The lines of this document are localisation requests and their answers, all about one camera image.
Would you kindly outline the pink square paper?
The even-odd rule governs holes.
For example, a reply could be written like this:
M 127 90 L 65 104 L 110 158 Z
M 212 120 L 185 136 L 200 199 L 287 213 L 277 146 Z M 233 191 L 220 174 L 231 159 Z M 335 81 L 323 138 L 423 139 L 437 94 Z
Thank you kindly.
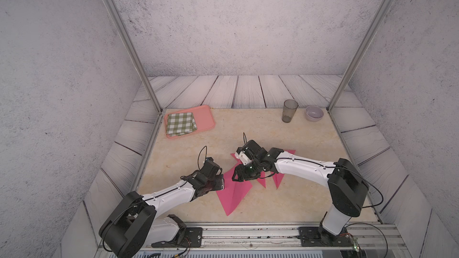
M 296 150 L 288 149 L 288 150 L 286 150 L 286 152 L 294 155 L 296 153 Z M 276 185 L 277 189 L 280 187 L 280 184 L 281 184 L 283 178 L 284 178 L 284 174 L 275 174 L 273 176 L 274 184 Z

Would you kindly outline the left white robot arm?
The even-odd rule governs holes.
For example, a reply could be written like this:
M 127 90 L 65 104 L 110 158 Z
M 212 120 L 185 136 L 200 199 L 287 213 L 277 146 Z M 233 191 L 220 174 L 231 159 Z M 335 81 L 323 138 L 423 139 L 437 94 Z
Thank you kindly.
M 102 247 L 118 258 L 132 258 L 142 247 L 154 244 L 188 247 L 186 224 L 175 215 L 159 217 L 179 205 L 223 189 L 222 168 L 207 157 L 202 168 L 182 176 L 168 188 L 146 195 L 131 191 L 100 227 Z

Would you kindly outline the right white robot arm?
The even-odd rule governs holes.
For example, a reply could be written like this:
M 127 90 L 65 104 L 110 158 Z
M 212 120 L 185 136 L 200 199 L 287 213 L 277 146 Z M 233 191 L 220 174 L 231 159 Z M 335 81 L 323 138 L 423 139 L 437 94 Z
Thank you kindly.
M 309 180 L 329 189 L 332 205 L 320 222 L 320 229 L 335 237 L 342 234 L 352 217 L 359 217 L 369 183 L 347 159 L 336 162 L 318 161 L 294 155 L 280 148 L 265 150 L 254 140 L 235 152 L 241 164 L 232 180 L 245 182 L 262 178 L 262 173 L 288 174 Z

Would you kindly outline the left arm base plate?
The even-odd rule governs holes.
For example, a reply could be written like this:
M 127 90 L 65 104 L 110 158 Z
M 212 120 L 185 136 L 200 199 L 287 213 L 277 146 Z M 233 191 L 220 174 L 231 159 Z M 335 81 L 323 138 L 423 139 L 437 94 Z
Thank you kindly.
M 171 241 L 160 241 L 151 244 L 152 248 L 199 248 L 202 246 L 203 228 L 186 227 L 179 229 Z

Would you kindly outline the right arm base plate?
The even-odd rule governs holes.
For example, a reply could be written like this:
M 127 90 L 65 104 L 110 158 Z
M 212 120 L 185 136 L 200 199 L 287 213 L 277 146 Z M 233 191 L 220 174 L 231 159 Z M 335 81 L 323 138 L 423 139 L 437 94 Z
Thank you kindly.
M 321 226 L 304 226 L 298 228 L 298 239 L 302 247 L 353 247 L 351 234 L 343 228 L 338 235 L 331 234 Z

